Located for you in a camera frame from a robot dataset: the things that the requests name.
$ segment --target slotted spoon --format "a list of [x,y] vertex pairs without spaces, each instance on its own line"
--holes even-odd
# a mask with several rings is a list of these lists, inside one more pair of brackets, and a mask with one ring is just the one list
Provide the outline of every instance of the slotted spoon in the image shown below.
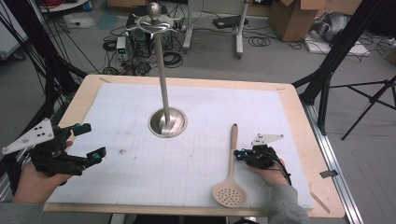
[[233,151],[236,149],[238,137],[238,125],[235,123],[231,128],[231,154],[230,167],[227,178],[215,185],[212,194],[215,200],[226,207],[240,207],[248,198],[247,193],[233,179]]

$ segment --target gray floor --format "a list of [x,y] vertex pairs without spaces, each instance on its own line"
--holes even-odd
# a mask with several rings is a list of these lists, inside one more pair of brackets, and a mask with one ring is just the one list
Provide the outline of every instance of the gray floor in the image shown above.
[[[89,15],[97,22],[90,29],[71,32],[77,45],[96,67],[104,65],[103,38],[109,31],[125,24],[124,13],[111,13],[104,6],[96,5]],[[213,16],[204,16],[196,26],[215,28]],[[247,28],[264,27],[265,18],[250,18]],[[271,32],[270,28],[258,32]],[[71,41],[64,38],[72,63],[84,71],[93,68],[83,58]],[[238,60],[235,55],[233,35],[219,35],[208,31],[194,31],[193,45],[188,54],[183,54],[184,63],[176,69],[166,69],[168,77],[242,80],[257,82],[291,83],[314,72],[325,55],[308,53],[305,47],[293,49],[287,43],[271,40],[267,47],[252,47],[244,38],[244,55]],[[375,49],[375,44],[366,46]],[[332,85],[381,81],[395,76],[395,66],[384,60],[385,55],[371,51],[360,62],[349,56],[336,70]],[[44,102],[43,91],[29,60],[8,60],[0,63],[0,117],[1,146],[12,142]],[[158,76],[152,70],[150,76]],[[361,87],[369,94],[377,92],[382,85]],[[391,91],[381,100],[393,105]],[[331,89],[326,119],[327,134],[334,153],[340,162],[348,186],[365,223],[396,223],[396,174],[392,164],[396,155],[395,111],[375,105],[359,123],[351,135],[341,137],[367,106],[368,100],[347,88]],[[43,223],[107,223],[109,215],[46,213]],[[313,218],[313,223],[347,223],[343,219]]]

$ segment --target table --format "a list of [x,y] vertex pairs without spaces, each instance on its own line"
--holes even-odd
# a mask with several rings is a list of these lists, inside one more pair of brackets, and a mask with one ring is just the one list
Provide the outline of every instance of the table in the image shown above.
[[[103,83],[129,83],[142,85],[159,85],[157,77],[114,77],[102,75],[87,76],[75,98],[66,110],[59,126],[65,127],[83,122],[96,93]],[[311,130],[296,90],[290,84],[259,83],[242,81],[206,80],[168,78],[168,86],[234,88],[245,90],[278,91],[286,117],[289,122],[298,153],[305,170],[315,209],[308,211],[310,217],[343,217],[345,211],[338,193],[330,178],[322,178],[320,172],[327,166],[322,159],[316,138]],[[99,213],[134,213],[194,216],[239,216],[265,217],[265,211],[249,208],[210,208],[175,207],[175,206],[141,206],[141,205],[103,205],[78,203],[46,203],[45,211],[62,212],[99,212]]]

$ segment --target gray sleeve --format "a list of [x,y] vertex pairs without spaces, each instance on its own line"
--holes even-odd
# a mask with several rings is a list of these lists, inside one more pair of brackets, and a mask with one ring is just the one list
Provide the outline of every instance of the gray sleeve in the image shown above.
[[268,223],[310,223],[308,214],[298,205],[298,192],[289,185],[273,186]]
[[39,224],[43,203],[0,203],[1,223]]

